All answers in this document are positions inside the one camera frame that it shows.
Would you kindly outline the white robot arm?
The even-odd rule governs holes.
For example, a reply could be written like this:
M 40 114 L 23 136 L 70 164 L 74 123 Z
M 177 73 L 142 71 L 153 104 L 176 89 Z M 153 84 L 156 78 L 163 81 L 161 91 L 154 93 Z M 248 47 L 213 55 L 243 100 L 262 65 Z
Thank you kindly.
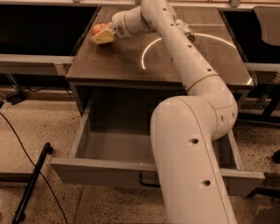
M 231 130 L 238 106 L 225 82 L 194 47 L 189 27 L 166 0 L 142 0 L 91 29 L 97 45 L 139 32 L 161 36 L 186 91 L 154 109 L 150 137 L 171 224 L 237 224 L 212 142 Z

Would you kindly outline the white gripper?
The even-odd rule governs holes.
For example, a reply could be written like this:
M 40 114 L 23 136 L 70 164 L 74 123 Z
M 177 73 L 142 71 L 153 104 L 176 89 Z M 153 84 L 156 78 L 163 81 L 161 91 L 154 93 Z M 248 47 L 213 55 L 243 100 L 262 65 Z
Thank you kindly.
M 112 16 L 112 28 L 104 28 L 92 33 L 92 42 L 96 45 L 108 44 L 114 41 L 114 33 L 119 38 L 130 37 L 140 30 L 140 10 L 134 8 L 123 10 Z

